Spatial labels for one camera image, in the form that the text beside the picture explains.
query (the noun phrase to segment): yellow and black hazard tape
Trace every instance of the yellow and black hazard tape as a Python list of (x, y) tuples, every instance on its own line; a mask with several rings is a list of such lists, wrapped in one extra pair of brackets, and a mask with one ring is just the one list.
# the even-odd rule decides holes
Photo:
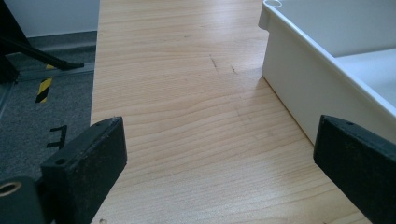
[(36, 103), (46, 103), (47, 97), (50, 91), (50, 83), (52, 82), (52, 77), (43, 79), (38, 89), (37, 97), (35, 98)]

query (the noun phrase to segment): white wall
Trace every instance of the white wall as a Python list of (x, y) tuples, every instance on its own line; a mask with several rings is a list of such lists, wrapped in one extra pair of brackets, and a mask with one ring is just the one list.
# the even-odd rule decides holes
[(100, 0), (5, 0), (27, 37), (96, 31)]

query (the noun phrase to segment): wood grain surface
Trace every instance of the wood grain surface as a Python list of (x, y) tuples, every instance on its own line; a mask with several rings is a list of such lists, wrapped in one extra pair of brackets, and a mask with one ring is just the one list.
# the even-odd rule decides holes
[(129, 160), (92, 223), (369, 223), (262, 78), (261, 8), (101, 1), (92, 123)]

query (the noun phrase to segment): light wooden panel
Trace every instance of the light wooden panel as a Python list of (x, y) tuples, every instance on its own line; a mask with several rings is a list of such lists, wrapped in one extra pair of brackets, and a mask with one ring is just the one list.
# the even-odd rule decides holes
[(368, 222), (262, 78), (261, 7), (102, 0), (92, 122), (129, 160), (93, 223)]

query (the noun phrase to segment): white container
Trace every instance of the white container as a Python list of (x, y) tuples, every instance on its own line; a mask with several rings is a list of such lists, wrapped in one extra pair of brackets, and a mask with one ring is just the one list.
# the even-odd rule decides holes
[(322, 114), (396, 143), (396, 1), (265, 0), (262, 75), (315, 143)]

